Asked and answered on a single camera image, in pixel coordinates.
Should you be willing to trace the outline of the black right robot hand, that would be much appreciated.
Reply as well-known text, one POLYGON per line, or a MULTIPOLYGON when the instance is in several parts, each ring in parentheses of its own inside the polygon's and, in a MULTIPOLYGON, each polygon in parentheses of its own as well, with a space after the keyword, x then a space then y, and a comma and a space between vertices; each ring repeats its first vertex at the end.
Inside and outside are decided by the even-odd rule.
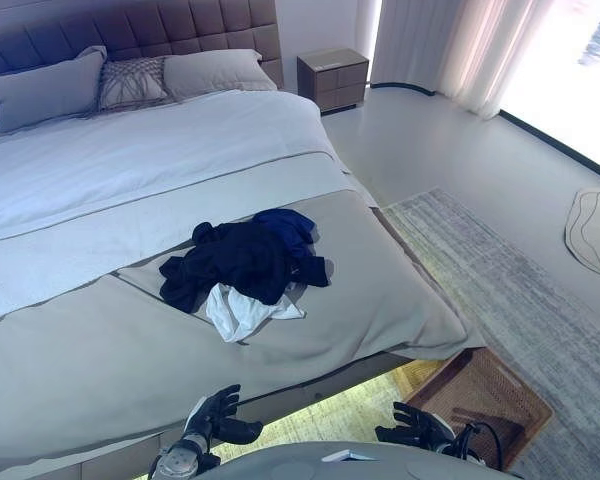
POLYGON ((436 416, 401 402, 393 403, 393 428, 375 427, 380 442, 402 444, 436 451, 455 440, 453 430, 436 416))

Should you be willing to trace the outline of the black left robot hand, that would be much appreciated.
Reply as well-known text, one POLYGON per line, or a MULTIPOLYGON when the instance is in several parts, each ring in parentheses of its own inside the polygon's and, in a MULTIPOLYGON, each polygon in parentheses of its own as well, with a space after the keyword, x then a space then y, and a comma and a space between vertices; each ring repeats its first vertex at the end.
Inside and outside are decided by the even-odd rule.
POLYGON ((197 435, 207 444, 212 439, 246 445, 256 441, 264 425, 235 418, 239 403, 240 384, 230 385, 210 397, 202 397, 190 412, 183 436, 197 435))

